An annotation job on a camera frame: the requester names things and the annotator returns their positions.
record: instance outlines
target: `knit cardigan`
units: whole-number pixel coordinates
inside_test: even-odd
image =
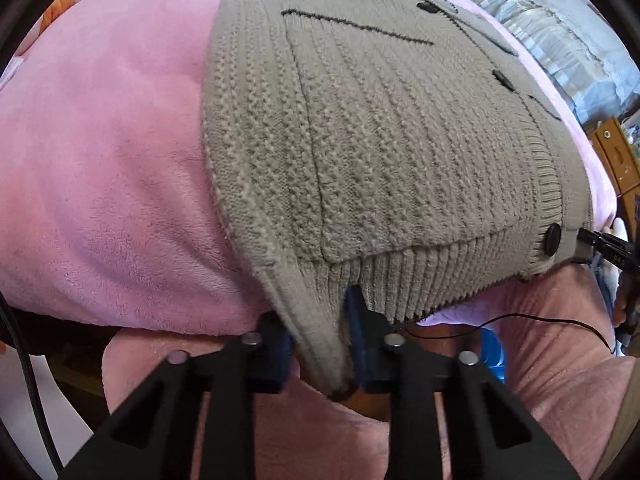
[[[572,258],[591,228],[552,105],[446,0],[223,0],[207,62],[214,195],[325,393],[350,375],[346,285],[390,320],[426,316]]]

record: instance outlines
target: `pink fabric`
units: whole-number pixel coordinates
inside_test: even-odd
[[[82,0],[28,51],[0,92],[0,286],[13,304],[208,334],[244,332],[269,307],[225,239],[200,147],[219,4]],[[615,195],[584,134],[489,19],[558,106],[590,176],[596,225],[609,221]]]
[[[575,264],[530,283],[507,282],[423,324],[477,326],[507,312],[581,320],[613,344],[594,279]],[[496,322],[492,329],[506,350],[508,387],[532,411],[580,478],[590,478],[620,410],[635,358],[613,357],[595,335],[576,326],[512,318]],[[102,359],[110,410],[171,350],[198,355],[221,345],[202,336],[121,330]],[[296,376],[283,395],[257,398],[258,480],[382,480],[387,439],[388,425],[330,403]],[[443,450],[447,457],[446,444]]]

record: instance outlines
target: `black button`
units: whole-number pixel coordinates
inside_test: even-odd
[[[440,7],[438,7],[435,4],[432,4],[431,2],[418,2],[416,7],[418,7],[418,9],[426,10],[427,12],[430,12],[431,14],[435,14],[436,12],[440,12]]]
[[[516,87],[513,86],[513,83],[511,81],[509,81],[509,78],[507,78],[507,76],[505,76],[497,68],[494,68],[494,76],[498,81],[500,81],[500,84],[502,86],[504,86],[505,88],[508,88],[512,92],[516,91]]]
[[[546,230],[545,239],[543,240],[547,256],[553,256],[558,252],[561,237],[562,228],[558,224],[551,224]]]

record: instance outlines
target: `screw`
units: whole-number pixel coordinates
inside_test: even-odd
[[[460,352],[460,355],[458,356],[458,359],[460,359],[460,362],[463,365],[467,365],[467,366],[476,365],[476,364],[478,364],[478,361],[480,360],[476,354],[474,354],[473,352],[470,352],[469,350],[465,350],[464,352]]]
[[[169,361],[172,365],[181,365],[187,361],[189,358],[189,353],[184,350],[174,350],[170,352],[170,354],[166,357],[166,360]]]
[[[398,348],[404,344],[404,341],[404,336],[402,336],[401,334],[391,333],[385,335],[385,345],[387,346]]]
[[[242,344],[247,346],[258,346],[262,343],[262,336],[259,332],[247,332],[242,334]]]

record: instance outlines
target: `thin black wire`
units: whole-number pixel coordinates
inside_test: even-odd
[[[462,333],[462,334],[441,335],[441,336],[423,336],[423,335],[417,335],[417,334],[414,334],[413,332],[410,332],[409,330],[407,330],[406,327],[404,327],[404,331],[407,332],[408,335],[410,335],[412,337],[417,337],[418,339],[453,339],[454,337],[464,337],[465,335],[469,335],[472,332],[475,332],[476,330],[480,330],[481,328],[484,328],[488,324],[491,324],[491,323],[493,323],[495,321],[500,321],[501,319],[504,319],[506,317],[524,317],[526,319],[532,319],[534,321],[543,321],[545,323],[567,323],[567,324],[581,326],[582,328],[586,328],[587,330],[589,330],[590,332],[593,332],[596,336],[598,336],[600,341],[602,341],[604,343],[604,346],[607,347],[607,350],[609,350],[611,352],[611,355],[616,353],[616,347],[614,346],[613,350],[612,350],[609,347],[609,343],[607,343],[607,340],[604,339],[604,336],[600,332],[598,332],[591,325],[588,325],[588,324],[583,323],[581,321],[577,321],[575,319],[553,319],[553,318],[549,318],[549,317],[532,316],[531,314],[521,314],[519,312],[511,312],[510,314],[502,314],[501,316],[494,317],[493,319],[490,319],[489,321],[482,323],[482,325],[476,326],[471,330],[467,330],[465,333]]]
[[[53,464],[53,469],[56,470],[58,476],[62,473],[63,465],[60,460],[60,455],[56,449],[56,445],[53,443],[53,437],[47,424],[47,417],[44,414],[42,407],[42,401],[40,400],[40,394],[38,392],[38,383],[36,382],[36,376],[33,373],[33,366],[31,366],[31,359],[29,353],[26,350],[22,333],[18,327],[18,322],[15,319],[14,312],[9,304],[6,302],[2,292],[0,292],[0,317],[6,325],[9,332],[9,336],[14,342],[15,349],[18,352],[20,358],[20,366],[22,366],[22,373],[24,374],[24,381],[27,384],[27,391],[29,393],[29,400],[31,401],[31,408],[33,409],[33,416],[36,419],[40,436],[49,459]]]

